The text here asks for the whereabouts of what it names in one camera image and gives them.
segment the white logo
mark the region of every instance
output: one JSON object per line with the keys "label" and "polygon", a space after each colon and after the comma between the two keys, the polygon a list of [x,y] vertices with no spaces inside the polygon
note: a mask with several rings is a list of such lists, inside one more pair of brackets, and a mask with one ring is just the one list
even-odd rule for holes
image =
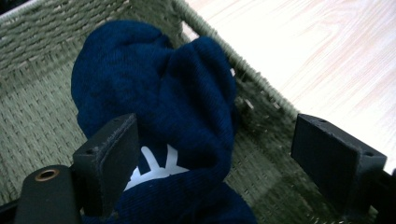
{"label": "white logo", "polygon": [[148,162],[150,171],[143,175],[140,174],[139,167],[134,169],[131,180],[128,182],[125,190],[130,189],[136,185],[147,182],[153,179],[166,178],[169,175],[177,175],[189,170],[180,166],[177,166],[177,150],[167,145],[168,155],[166,157],[165,168],[160,167],[151,150],[148,147],[142,147],[141,151]]}

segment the wood grain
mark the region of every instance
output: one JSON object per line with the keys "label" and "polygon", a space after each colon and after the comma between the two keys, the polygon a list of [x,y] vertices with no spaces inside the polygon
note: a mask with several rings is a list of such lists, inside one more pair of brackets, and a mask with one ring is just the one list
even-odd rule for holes
{"label": "wood grain", "polygon": [[300,111],[396,168],[396,1],[187,2]]}

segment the woven basket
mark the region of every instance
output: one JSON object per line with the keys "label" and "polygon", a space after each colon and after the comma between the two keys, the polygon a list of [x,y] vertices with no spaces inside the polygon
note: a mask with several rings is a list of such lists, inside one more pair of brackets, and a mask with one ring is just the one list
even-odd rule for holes
{"label": "woven basket", "polygon": [[70,94],[73,63],[93,29],[118,19],[159,27],[175,48],[189,41],[183,21],[221,44],[242,114],[226,182],[259,223],[341,221],[290,157],[297,111],[181,0],[36,0],[0,17],[0,204],[17,199],[34,170],[70,165],[86,141]]}

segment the navy blue beanie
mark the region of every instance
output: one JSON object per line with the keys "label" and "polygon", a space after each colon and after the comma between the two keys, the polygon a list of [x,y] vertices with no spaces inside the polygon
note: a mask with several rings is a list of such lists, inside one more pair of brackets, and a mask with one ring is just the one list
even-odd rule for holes
{"label": "navy blue beanie", "polygon": [[142,152],[113,216],[85,223],[256,223],[223,183],[237,111],[230,65],[215,41],[200,37],[172,49],[151,25],[108,22],[78,55],[72,96],[88,138],[136,113]]}

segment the wooden floor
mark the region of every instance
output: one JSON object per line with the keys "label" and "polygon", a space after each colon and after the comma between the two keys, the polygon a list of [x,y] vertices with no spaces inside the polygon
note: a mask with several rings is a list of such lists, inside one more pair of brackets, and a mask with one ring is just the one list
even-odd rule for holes
{"label": "wooden floor", "polygon": [[396,168],[396,1],[187,2],[300,111]]}

